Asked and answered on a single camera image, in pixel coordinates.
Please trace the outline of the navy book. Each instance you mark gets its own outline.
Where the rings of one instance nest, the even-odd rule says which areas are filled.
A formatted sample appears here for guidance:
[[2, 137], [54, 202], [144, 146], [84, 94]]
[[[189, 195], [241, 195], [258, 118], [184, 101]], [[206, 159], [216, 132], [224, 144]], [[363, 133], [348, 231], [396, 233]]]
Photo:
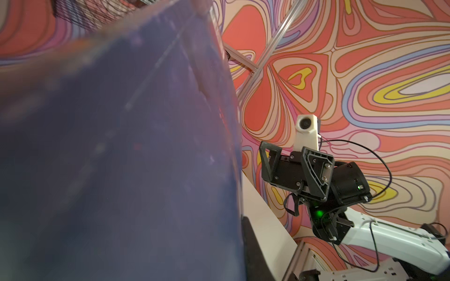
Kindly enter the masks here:
[[212, 1], [1, 74], [3, 281], [243, 281], [241, 124]]

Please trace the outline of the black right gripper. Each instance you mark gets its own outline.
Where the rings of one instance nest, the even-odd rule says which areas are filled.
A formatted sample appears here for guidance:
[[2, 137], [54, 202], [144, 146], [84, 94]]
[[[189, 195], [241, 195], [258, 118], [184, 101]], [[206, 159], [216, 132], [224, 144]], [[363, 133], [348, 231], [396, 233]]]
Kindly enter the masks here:
[[262, 141], [261, 177], [289, 191], [308, 207], [341, 207], [373, 199], [368, 181], [355, 162], [336, 162], [332, 155], [304, 147], [301, 154], [281, 155], [282, 148]]

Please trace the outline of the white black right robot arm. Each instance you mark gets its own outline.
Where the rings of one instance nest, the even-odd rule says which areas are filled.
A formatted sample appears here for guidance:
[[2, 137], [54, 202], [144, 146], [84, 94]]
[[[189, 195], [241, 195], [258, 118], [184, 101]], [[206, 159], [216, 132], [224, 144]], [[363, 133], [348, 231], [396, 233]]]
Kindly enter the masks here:
[[296, 281], [447, 281], [450, 253], [446, 235], [436, 223], [419, 228], [384, 221], [353, 209], [374, 199], [369, 184], [354, 162], [310, 148], [282, 154], [280, 147], [262, 142], [259, 147], [262, 179], [286, 190], [298, 216], [307, 209], [314, 235], [331, 244], [357, 246], [387, 255], [385, 261], [360, 266], [347, 262], [344, 270], [293, 269]]

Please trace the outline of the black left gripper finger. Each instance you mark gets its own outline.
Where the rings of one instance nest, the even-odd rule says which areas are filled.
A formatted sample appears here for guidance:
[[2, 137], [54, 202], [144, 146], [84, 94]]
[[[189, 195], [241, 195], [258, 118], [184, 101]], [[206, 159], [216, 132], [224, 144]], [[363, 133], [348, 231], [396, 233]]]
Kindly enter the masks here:
[[248, 217], [241, 219], [246, 281], [274, 281]]

